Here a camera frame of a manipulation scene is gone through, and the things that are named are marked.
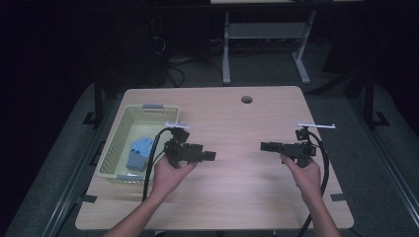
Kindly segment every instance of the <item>human arm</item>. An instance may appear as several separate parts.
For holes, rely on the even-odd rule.
[[[105,236],[139,236],[164,199],[181,184],[182,180],[197,165],[198,163],[189,163],[184,167],[175,169],[169,164],[167,156],[164,156],[154,167],[153,189],[148,198]]]
[[[310,212],[314,233],[321,237],[341,236],[335,222],[332,219],[320,190],[320,167],[312,160],[308,165],[300,168],[290,157],[281,154],[281,159],[293,174],[293,178],[301,191],[301,197]]]

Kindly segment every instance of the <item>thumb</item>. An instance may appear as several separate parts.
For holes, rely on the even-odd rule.
[[[198,165],[198,162],[189,162],[186,166],[182,167],[182,173],[187,176],[193,171]]]
[[[299,168],[299,166],[290,157],[284,154],[280,154],[280,157],[284,164],[286,164],[292,172]]]

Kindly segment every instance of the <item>round hole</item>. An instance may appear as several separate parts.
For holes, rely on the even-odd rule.
[[[253,102],[253,99],[249,96],[244,96],[241,98],[241,102],[243,102],[244,104],[250,104]]]

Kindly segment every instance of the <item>handheld controller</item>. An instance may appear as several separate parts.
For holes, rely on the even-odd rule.
[[[296,164],[304,168],[308,165],[308,159],[316,155],[316,146],[314,146],[308,135],[307,127],[295,131],[297,140],[307,140],[302,143],[283,144],[279,142],[261,142],[261,150],[283,153],[284,155],[296,159]]]
[[[164,152],[169,157],[169,163],[174,168],[178,168],[179,161],[202,162],[214,161],[216,152],[205,151],[200,144],[185,143],[189,137],[189,132],[183,128],[172,129],[173,138],[165,143]]]

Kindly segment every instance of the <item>white plastic basket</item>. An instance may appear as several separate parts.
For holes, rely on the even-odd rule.
[[[165,127],[166,121],[178,121],[179,113],[179,107],[175,106],[126,106],[115,133],[110,134],[108,138],[111,139],[111,143],[102,153],[105,157],[99,164],[98,176],[105,177],[112,183],[142,184],[145,169],[132,171],[126,167],[131,144],[141,137],[154,140],[157,133]],[[171,137],[170,132],[161,134],[155,157]]]

